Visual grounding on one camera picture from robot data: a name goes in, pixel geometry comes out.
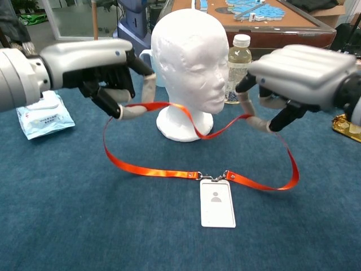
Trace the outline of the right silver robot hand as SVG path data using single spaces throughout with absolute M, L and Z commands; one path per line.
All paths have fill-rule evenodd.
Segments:
M 341 85 L 356 72 L 356 56 L 306 45 L 287 45 L 253 61 L 235 93 L 244 110 L 256 118 L 246 120 L 263 132 L 279 132 L 307 111 L 341 109 Z M 279 110 L 269 121 L 257 117 L 249 90 L 259 86 L 259 102 Z

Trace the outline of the orange lanyard with badge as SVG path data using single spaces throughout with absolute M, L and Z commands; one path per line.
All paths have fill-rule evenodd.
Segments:
M 121 106 L 120 119 L 133 119 L 144 114 L 147 111 L 155 111 L 169 106 L 173 106 L 181 110 L 188 117 L 188 119 L 191 121 L 194 131 L 201 139 L 212 139 L 222 134 L 227 128 L 229 128 L 234 122 L 239 119 L 244 119 L 248 121 L 254 120 L 256 118 L 253 114 L 246 112 L 245 114 L 233 119 L 221 130 L 210 135 L 203 135 L 196 128 L 193 122 L 193 118 L 189 110 L 185 106 L 170 102 L 151 102 Z M 260 191 L 285 191 L 294 188 L 300 180 L 300 174 L 296 161 L 294 160 L 293 155 L 289 149 L 287 149 L 287 153 L 292 165 L 292 176 L 286 185 L 279 188 L 274 188 L 262 185 L 232 171 L 225 171 L 219 177 L 214 178 L 212 176 L 207 176 L 197 171 L 175 171 L 140 167 L 134 164 L 126 163 L 116 158 L 107 149 L 105 143 L 103 144 L 103 146 L 110 162 L 112 162 L 116 167 L 122 169 L 125 172 L 145 177 L 181 178 L 198 181 L 200 184 L 201 226 L 206 228 L 236 227 L 230 182 L 238 183 L 240 185 Z

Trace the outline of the white foam mannequin head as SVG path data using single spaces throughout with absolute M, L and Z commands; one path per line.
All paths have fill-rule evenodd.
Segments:
M 213 115 L 224 107 L 229 45 L 219 20 L 194 8 L 165 15 L 151 37 L 156 74 L 171 106 L 156 119 L 159 131 L 178 142 L 210 133 Z

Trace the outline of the wooden pole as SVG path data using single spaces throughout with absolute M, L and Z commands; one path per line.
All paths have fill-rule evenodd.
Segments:
M 93 35 L 94 40 L 98 40 L 98 16 L 97 16 L 97 5 L 96 0 L 91 0 L 91 9 L 92 9 L 92 22 L 93 22 Z

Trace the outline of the black backpack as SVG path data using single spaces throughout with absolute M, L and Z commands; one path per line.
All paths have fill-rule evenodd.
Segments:
M 352 31 L 353 26 L 348 23 L 336 27 L 336 36 L 330 46 L 333 51 L 356 55 L 361 59 L 361 28 Z

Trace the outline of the brown cardboard box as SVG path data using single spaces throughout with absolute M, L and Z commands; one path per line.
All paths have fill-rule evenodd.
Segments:
M 322 21 L 323 23 L 329 25 L 330 27 L 335 27 L 341 15 L 345 15 L 345 6 L 337 5 L 333 8 L 315 10 L 309 13 L 311 16 L 317 20 Z

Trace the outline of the green bag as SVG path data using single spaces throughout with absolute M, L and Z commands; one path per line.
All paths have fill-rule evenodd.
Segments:
M 36 25 L 48 21 L 46 14 L 21 14 L 18 18 L 25 26 Z

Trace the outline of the clear bottle with yellow drink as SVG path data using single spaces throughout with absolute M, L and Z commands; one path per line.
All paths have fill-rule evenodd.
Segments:
M 225 103 L 227 104 L 239 103 L 235 87 L 246 76 L 248 65 L 252 62 L 249 35 L 235 35 L 232 44 L 233 47 L 229 49 L 228 54 L 228 83 L 225 93 Z

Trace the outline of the blue mahjong tile pile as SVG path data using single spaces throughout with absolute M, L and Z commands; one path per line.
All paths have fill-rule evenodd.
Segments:
M 236 21 L 280 21 L 285 11 L 266 3 L 266 0 L 221 0 L 225 5 L 216 7 L 210 0 L 192 0 L 191 7 L 209 14 L 211 8 L 218 14 L 227 15 Z

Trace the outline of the gold foil snack package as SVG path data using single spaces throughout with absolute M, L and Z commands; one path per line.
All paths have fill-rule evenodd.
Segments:
M 361 126 L 347 121 L 345 114 L 338 115 L 332 120 L 332 129 L 345 137 L 361 143 Z

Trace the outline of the light blue wet wipes pack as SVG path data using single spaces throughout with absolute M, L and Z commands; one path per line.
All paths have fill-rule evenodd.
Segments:
M 28 140 L 75 126 L 57 91 L 45 91 L 42 95 L 37 103 L 16 108 L 21 129 Z

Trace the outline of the person in jeans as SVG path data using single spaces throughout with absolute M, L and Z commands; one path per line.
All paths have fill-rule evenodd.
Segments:
M 29 32 L 16 16 L 10 0 L 0 0 L 0 29 L 10 39 L 10 48 L 18 49 L 25 55 L 36 55 Z

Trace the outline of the white glass partition frame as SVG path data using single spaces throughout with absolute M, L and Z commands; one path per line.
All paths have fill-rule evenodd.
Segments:
M 93 40 L 91 0 L 40 0 L 59 41 Z M 110 39 L 124 11 L 116 0 L 96 0 L 98 39 Z

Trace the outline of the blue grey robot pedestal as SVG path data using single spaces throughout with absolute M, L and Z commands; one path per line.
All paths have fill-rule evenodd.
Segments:
M 147 28 L 146 7 L 148 0 L 116 0 L 124 8 L 125 15 L 117 21 L 113 38 L 128 40 L 134 50 L 143 51 L 151 47 L 151 34 Z

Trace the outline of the light blue handled cup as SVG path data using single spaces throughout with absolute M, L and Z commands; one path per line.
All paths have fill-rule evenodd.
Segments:
M 156 74 L 156 86 L 164 88 L 165 84 L 163 82 L 163 79 L 160 75 L 160 73 L 157 71 L 157 67 L 152 55 L 152 50 L 151 49 L 145 49 L 143 50 L 139 57 L 145 62 L 147 59 L 149 59 L 149 63 L 151 65 L 151 68 L 154 70 L 155 74 Z

